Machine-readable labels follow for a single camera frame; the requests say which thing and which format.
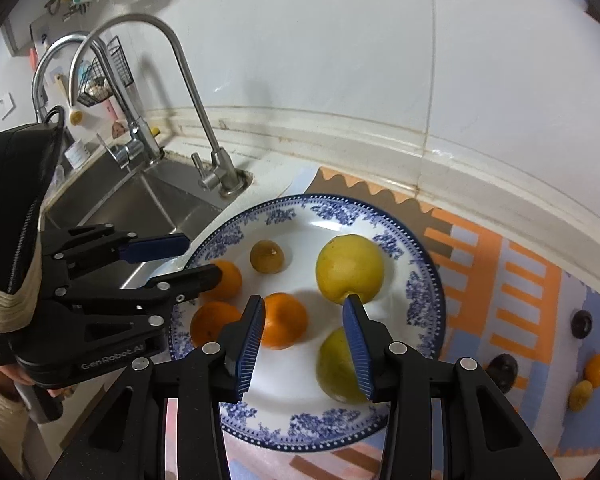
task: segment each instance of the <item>stainless steel faucet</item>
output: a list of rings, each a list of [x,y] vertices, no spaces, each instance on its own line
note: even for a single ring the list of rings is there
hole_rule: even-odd
[[[180,73],[182,74],[182,78],[184,79],[184,83],[187,86],[187,90],[189,91],[189,95],[191,100],[193,101],[193,105],[198,114],[198,118],[200,119],[200,123],[202,124],[202,128],[205,131],[206,138],[209,140],[209,144],[211,144],[211,162],[212,169],[207,171],[202,165],[202,161],[200,160],[200,156],[197,153],[191,155],[191,158],[200,173],[200,185],[203,189],[211,190],[218,184],[222,187],[222,192],[224,194],[232,194],[237,191],[240,191],[245,184],[245,181],[240,174],[235,170],[234,164],[232,163],[231,157],[226,152],[224,148],[218,144],[218,139],[216,139],[216,134],[211,127],[211,123],[209,122],[209,118],[206,115],[205,107],[202,104],[202,100],[200,99],[200,95],[198,94],[198,89],[196,88],[196,84],[193,81],[193,76],[191,75],[191,70],[189,69],[189,64],[187,63],[187,58],[184,54],[184,50],[182,49],[182,45],[180,44],[180,40],[176,36],[176,33],[173,31],[169,25],[164,23],[163,20],[156,18],[155,16],[150,16],[148,14],[125,14],[124,16],[117,16],[112,18],[108,22],[103,23],[98,28],[96,28],[88,37],[82,42],[81,46],[78,47],[74,55],[74,60],[71,63],[71,72],[69,75],[69,101],[73,105],[75,104],[75,100],[77,97],[78,90],[78,81],[77,81],[77,69],[80,64],[80,60],[84,55],[87,48],[89,48],[103,33],[110,27],[117,25],[119,23],[124,22],[143,22],[149,23],[154,27],[158,28],[169,40],[171,43],[171,48],[173,49],[173,53],[175,54],[176,61],[178,62],[178,67],[180,68]],[[114,89],[114,94],[116,94],[115,86],[120,86],[124,89],[122,84],[114,85],[112,83],[111,87]],[[134,126],[138,126],[136,134],[139,134],[140,140],[144,144],[146,144],[145,136],[151,137],[151,140],[155,143],[155,140],[149,130],[146,121],[140,116],[140,114],[132,107],[128,107],[128,110],[125,110],[124,107],[123,112],[125,112],[127,121],[130,125],[133,123]]]
[[[44,56],[40,58],[40,62],[36,68],[36,72],[33,75],[33,83],[31,85],[31,99],[33,101],[33,107],[36,111],[37,120],[41,121],[42,116],[45,113],[44,107],[40,104],[41,99],[41,90],[43,84],[43,75],[46,71],[46,68],[51,62],[54,54],[66,47],[71,43],[82,43],[89,37],[86,32],[74,32],[72,34],[67,34],[63,36],[59,40],[53,42],[53,44],[49,47],[49,49],[45,52]],[[113,94],[116,96],[118,103],[120,104],[120,108],[125,113],[127,121],[129,122],[129,131],[131,134],[131,142],[128,142],[125,146],[122,146],[118,149],[109,149],[106,144],[105,147],[109,150],[109,153],[113,155],[116,159],[117,163],[121,168],[124,168],[133,158],[138,156],[140,153],[145,153],[150,162],[154,162],[160,159],[160,147],[158,147],[158,143],[155,141],[154,136],[152,136],[151,131],[149,131],[149,126],[144,122],[144,119],[140,117],[141,121],[136,121],[133,123],[130,119],[131,116],[138,115],[136,109],[134,107],[133,102],[129,98],[128,93],[126,92],[125,86],[120,79],[120,74],[118,71],[113,68],[114,63],[109,54],[109,50],[107,49],[107,45],[100,38],[95,38],[91,44],[91,49],[93,50],[96,58],[100,62],[102,67],[102,71],[104,72],[105,77],[109,81],[109,85],[111,86]],[[75,95],[72,99],[72,105],[75,104]],[[142,129],[146,127],[148,132],[148,138],[145,139],[144,135],[141,134]]]

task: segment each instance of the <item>light switch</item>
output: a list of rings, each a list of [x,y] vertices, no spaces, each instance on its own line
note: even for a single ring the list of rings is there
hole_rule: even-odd
[[[13,97],[11,97],[9,92],[0,97],[0,117],[4,119],[15,107],[16,105],[13,102]]]

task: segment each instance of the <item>wire basket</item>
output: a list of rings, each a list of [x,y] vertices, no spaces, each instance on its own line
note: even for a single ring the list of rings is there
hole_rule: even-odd
[[[124,86],[129,86],[134,81],[131,75],[129,64],[126,62],[125,52],[120,45],[120,38],[117,36],[107,43],[107,49],[113,60],[113,68],[120,74],[120,79]],[[96,105],[109,99],[113,92],[111,85],[104,75],[104,71],[98,59],[94,59],[89,68],[82,74],[80,79],[80,91],[78,92],[78,102],[87,107]]]

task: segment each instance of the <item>blue and white plate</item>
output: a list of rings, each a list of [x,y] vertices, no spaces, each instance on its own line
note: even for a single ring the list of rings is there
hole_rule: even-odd
[[[218,228],[187,267],[222,258],[242,272],[243,285],[232,303],[243,308],[251,294],[293,294],[310,323],[304,337],[284,350],[260,348],[250,390],[242,402],[221,407],[222,428],[256,446],[311,452],[346,446],[384,428],[387,404],[350,405],[328,397],[318,386],[315,365],[325,338],[342,325],[341,306],[323,298],[315,281],[318,253],[333,237],[359,234],[385,254],[384,284],[366,304],[369,317],[382,321],[395,340],[427,357],[437,357],[445,333],[445,300],[438,272],[413,234],[383,211],[342,196],[308,194],[271,200]],[[249,253],[259,240],[275,241],[285,253],[277,274],[259,274]],[[171,357],[191,351],[189,323],[197,305],[173,313]]]

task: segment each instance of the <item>stainless steel sink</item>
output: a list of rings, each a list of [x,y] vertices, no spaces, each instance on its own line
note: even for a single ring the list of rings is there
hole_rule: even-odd
[[[134,162],[121,170],[113,158],[101,156],[47,210],[46,225],[67,228],[110,222],[139,237],[182,232],[193,240],[236,197],[222,197],[217,189],[203,191],[198,171],[189,164],[165,158],[146,168],[144,162]],[[81,280],[135,288],[164,262],[117,262]]]

